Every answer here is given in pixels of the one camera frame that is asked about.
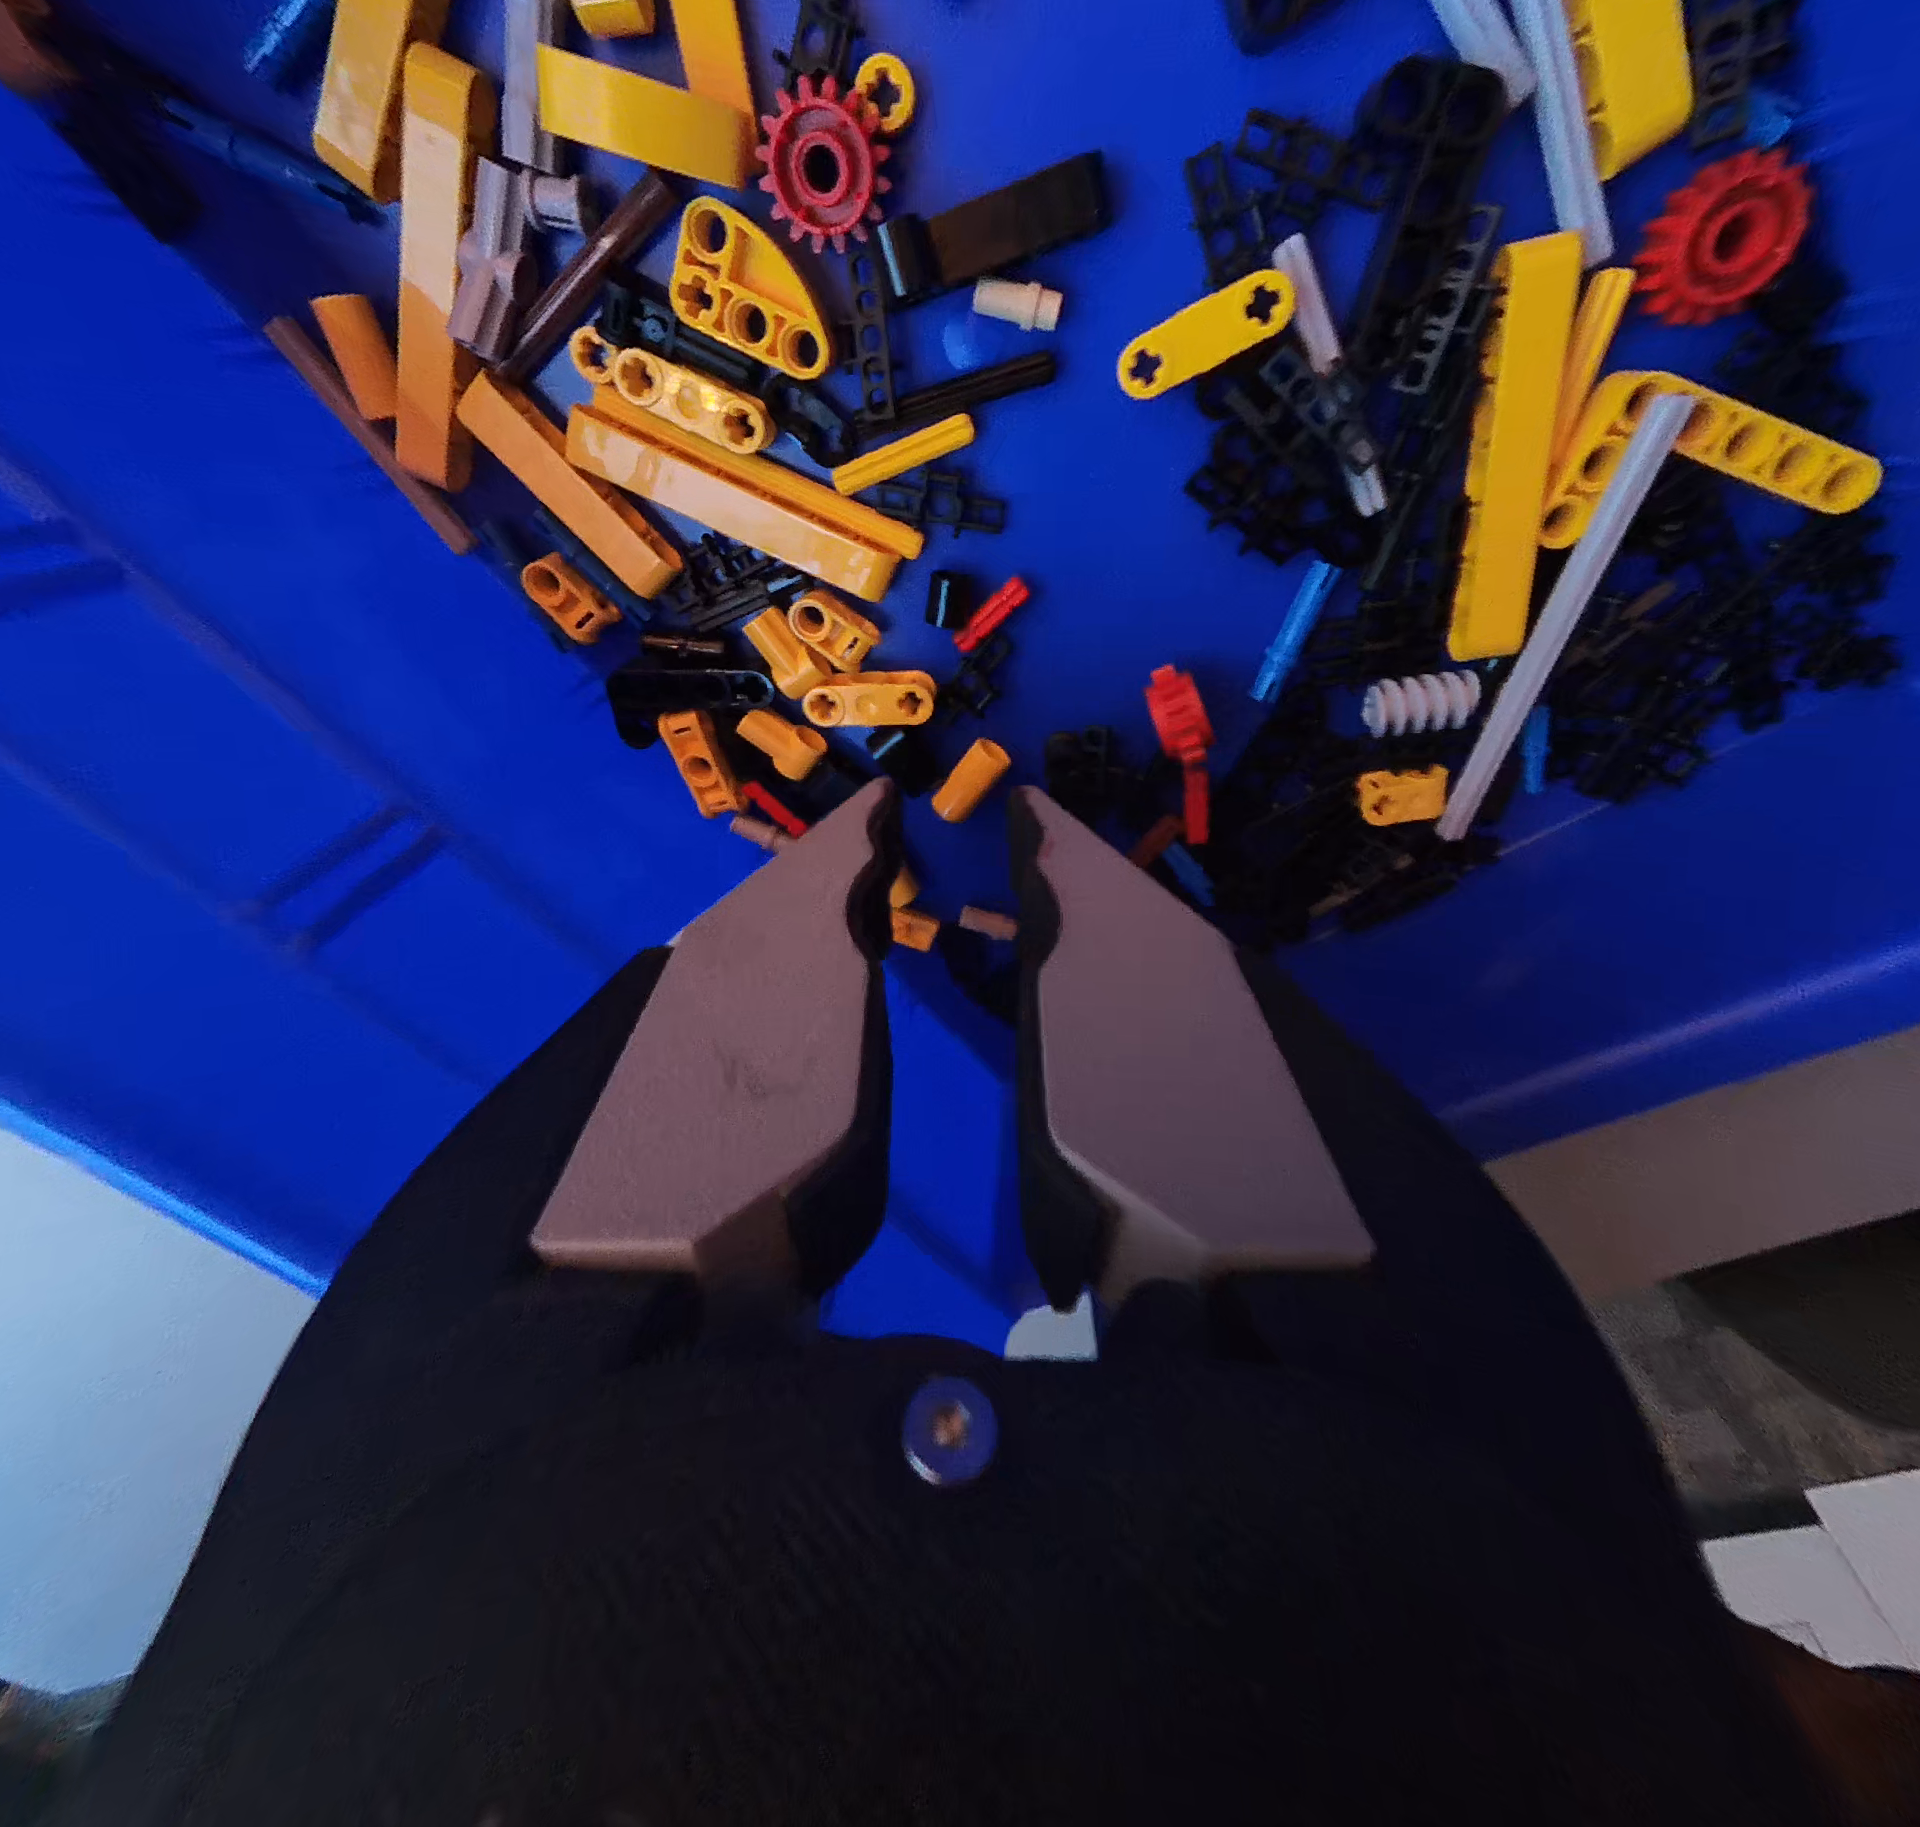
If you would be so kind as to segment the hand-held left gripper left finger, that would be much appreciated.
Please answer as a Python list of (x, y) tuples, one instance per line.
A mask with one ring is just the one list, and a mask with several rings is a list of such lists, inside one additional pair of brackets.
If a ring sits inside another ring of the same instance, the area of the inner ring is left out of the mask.
[(872, 782), (688, 923), (531, 1230), (543, 1265), (823, 1295), (874, 1241), (900, 792)]

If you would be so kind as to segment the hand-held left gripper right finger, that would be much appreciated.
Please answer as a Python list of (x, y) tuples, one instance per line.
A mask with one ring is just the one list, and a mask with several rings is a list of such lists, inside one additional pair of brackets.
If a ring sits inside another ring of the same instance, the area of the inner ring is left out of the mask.
[(1230, 941), (1043, 790), (1013, 790), (1007, 846), (1020, 1226), (1048, 1301), (1371, 1263)]

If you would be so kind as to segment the blue plastic bin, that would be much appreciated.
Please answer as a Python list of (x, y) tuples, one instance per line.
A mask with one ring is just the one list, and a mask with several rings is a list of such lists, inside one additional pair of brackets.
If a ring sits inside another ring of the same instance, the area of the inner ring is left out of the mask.
[[(1113, 222), (1036, 264), (1059, 377), (981, 408), (994, 537), (941, 527), (879, 613), (948, 672), (925, 573), (1033, 583), (983, 717), (1152, 746), (1197, 678), (1230, 765), (1297, 570), (1184, 481), (1186, 394), (1129, 404), (1120, 342), (1203, 287), (1184, 161), (1252, 107), (1352, 124), (1426, 0), (1335, 0), (1246, 56), (1224, 0), (849, 0), (923, 108), (889, 207), (933, 214), (1083, 149)], [(1800, 127), (1888, 481), (1874, 630), (1905, 672), (1717, 726), (1679, 788), (1519, 798), (1502, 856), (1285, 967), (1481, 1156), (1916, 1023), (1916, 0), (1802, 0)], [(749, 849), (612, 732), (589, 654), (435, 537), (265, 340), (312, 295), (396, 307), (396, 214), (356, 222), (134, 135), (201, 206), (156, 242), (3, 93), (3, 1097), (188, 1223), (312, 1282), (424, 1149)]]

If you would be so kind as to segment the pile of lego pieces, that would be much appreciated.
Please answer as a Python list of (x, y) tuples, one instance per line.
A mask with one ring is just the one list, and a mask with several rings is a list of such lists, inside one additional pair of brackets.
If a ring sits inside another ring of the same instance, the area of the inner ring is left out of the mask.
[[(1222, 0), (1263, 58), (1344, 0)], [(929, 301), (1059, 324), (1033, 273), (1116, 219), (1099, 149), (912, 207), (915, 72), (852, 0), (501, 0), (501, 86), (452, 0), (279, 0), (244, 51), (318, 83), (312, 161), (261, 165), (376, 227), (396, 339), (312, 300), (269, 339), (446, 544), (478, 448), (531, 499), (512, 568), (563, 645), (608, 633), (610, 726), (707, 821), (777, 852), (867, 772), (962, 823), (1009, 758), (986, 717), (1028, 601), (923, 576), (946, 675), (886, 671), (872, 604), (932, 529), (997, 536), (977, 410), (1054, 383), (1028, 347), (900, 380)], [(1373, 927), (1497, 855), (1509, 783), (1599, 801), (1703, 762), (1795, 685), (1876, 685), (1859, 633), (1881, 462), (1812, 327), (1841, 295), (1788, 127), (1763, 133), (1800, 0), (1429, 0), (1345, 130), (1252, 104), (1182, 165), (1208, 284), (1116, 355), (1131, 404), (1210, 421), (1184, 492), (1302, 587), (1210, 775), (1203, 688), (1143, 688), (1162, 758), (1046, 743), (1048, 792), (1257, 941)]]

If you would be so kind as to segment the white paper sheet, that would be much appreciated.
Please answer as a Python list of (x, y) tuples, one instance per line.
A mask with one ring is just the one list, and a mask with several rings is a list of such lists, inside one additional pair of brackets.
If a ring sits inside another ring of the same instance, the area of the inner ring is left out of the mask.
[(1842, 1480), (1788, 1525), (1706, 1540), (1727, 1607), (1846, 1668), (1917, 1671), (1917, 1472)]

